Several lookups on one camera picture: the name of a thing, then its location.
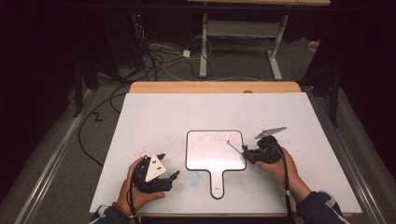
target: dark background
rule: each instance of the dark background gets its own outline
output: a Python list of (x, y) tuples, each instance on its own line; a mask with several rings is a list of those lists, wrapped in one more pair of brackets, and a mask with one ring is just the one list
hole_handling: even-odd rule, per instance
[[(395, 3), (390, 0), (332, 1), (333, 6), (340, 7), (362, 3), (367, 5), (361, 13), (337, 16), (331, 25), (327, 19), (306, 14), (290, 17), (285, 40), (321, 37), (306, 76), (315, 77), (329, 64), (339, 68), (341, 87), (378, 154), (396, 176), (396, 168), (392, 166), (396, 126), (396, 65), (392, 60), (396, 52)], [(201, 29), (197, 26), (201, 16), (167, 15), (171, 24), (165, 20), (154, 22), (161, 16), (146, 14), (143, 19), (155, 30), (162, 27), (163, 36), (176, 41), (188, 41), (192, 33)], [(311, 22), (303, 26), (304, 21)], [(117, 74), (117, 66), (134, 57), (127, 50), (134, 45), (129, 42), (132, 36), (124, 17), (91, 13), (83, 21), (79, 15), (62, 14), (50, 0), (2, 2), (0, 29), (0, 199), (3, 200), (35, 146), (69, 105), (66, 96), (74, 85), (77, 58), (88, 57)], [(94, 73), (95, 69), (85, 64), (81, 67), (82, 74)], [(309, 84), (318, 85), (330, 75), (331, 72), (327, 72), (309, 79)]]

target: hand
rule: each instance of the hand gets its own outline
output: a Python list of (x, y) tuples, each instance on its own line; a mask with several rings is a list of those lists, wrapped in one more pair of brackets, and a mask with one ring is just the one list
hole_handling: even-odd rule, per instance
[[(293, 158), (289, 152), (282, 148), (283, 154), (285, 155), (286, 164), (288, 165), (288, 176), (289, 179), (293, 179), (298, 176), (297, 167), (294, 163)], [(270, 173), (274, 180), (285, 188), (285, 167), (283, 165), (283, 160), (279, 160), (275, 163), (265, 163), (263, 161), (256, 161), (255, 165), (262, 168), (264, 171)]]
[[(285, 155), (286, 164), (288, 165), (289, 190), (291, 197), (293, 197), (296, 203), (300, 203), (306, 196), (308, 196), (308, 194), (311, 193), (311, 189), (298, 175), (296, 164), (289, 152), (285, 148), (282, 148), (282, 150)], [(285, 188), (285, 167), (283, 165), (283, 160), (272, 164), (268, 164), (263, 161), (256, 161), (255, 164), (264, 171), (270, 173), (274, 180)]]
[[(143, 160), (143, 158), (140, 157), (129, 167), (128, 175), (122, 183), (122, 187), (120, 190), (120, 196), (119, 196), (119, 199), (117, 200), (117, 203), (121, 204), (122, 209), (125, 210), (126, 212), (128, 212), (129, 214), (131, 214), (131, 208), (128, 205), (127, 197), (129, 200), (128, 190), (129, 190), (129, 187), (131, 184), (131, 177), (132, 177), (134, 168), (142, 160)], [(148, 193), (141, 192), (136, 187), (132, 188), (132, 194), (133, 194), (132, 196), (133, 196), (134, 209), (136, 211), (139, 210), (141, 207), (143, 207), (143, 205), (145, 205), (146, 203), (149, 203), (151, 201), (165, 197), (165, 194), (163, 192), (154, 192), (154, 193), (148, 194)]]

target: paddle shape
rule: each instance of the paddle shape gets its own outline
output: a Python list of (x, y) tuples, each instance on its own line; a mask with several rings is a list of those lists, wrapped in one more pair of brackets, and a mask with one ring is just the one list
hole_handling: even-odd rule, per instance
[(242, 151), (243, 139), (238, 131), (189, 131), (187, 134), (186, 167), (210, 173), (210, 192), (216, 199), (224, 196), (223, 173), (246, 168), (241, 152), (228, 141), (240, 146)]

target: white desk frame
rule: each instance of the white desk frame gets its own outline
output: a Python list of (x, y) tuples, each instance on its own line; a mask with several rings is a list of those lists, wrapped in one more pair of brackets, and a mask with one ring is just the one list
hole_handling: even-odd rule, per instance
[(289, 15), (284, 15), (281, 22), (256, 22), (256, 21), (209, 21), (207, 14), (204, 14), (202, 31), (202, 53), (200, 62), (200, 77), (206, 77), (207, 70), (207, 47), (206, 39), (208, 35), (228, 35), (228, 36), (251, 36), (251, 37), (275, 37), (275, 44), (272, 50), (267, 51), (268, 60), (271, 65), (274, 78), (282, 80), (279, 66), (276, 62), (276, 53), (282, 40), (282, 35), (286, 28)]

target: jacket sleeve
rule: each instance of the jacket sleeve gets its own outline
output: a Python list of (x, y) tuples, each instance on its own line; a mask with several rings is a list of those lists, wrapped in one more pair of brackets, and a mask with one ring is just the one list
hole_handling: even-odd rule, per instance
[(100, 206), (93, 214), (90, 224), (128, 224), (129, 218), (120, 209), (112, 206)]
[(340, 206), (326, 191), (311, 192), (297, 205), (297, 214), (304, 224), (346, 224)]

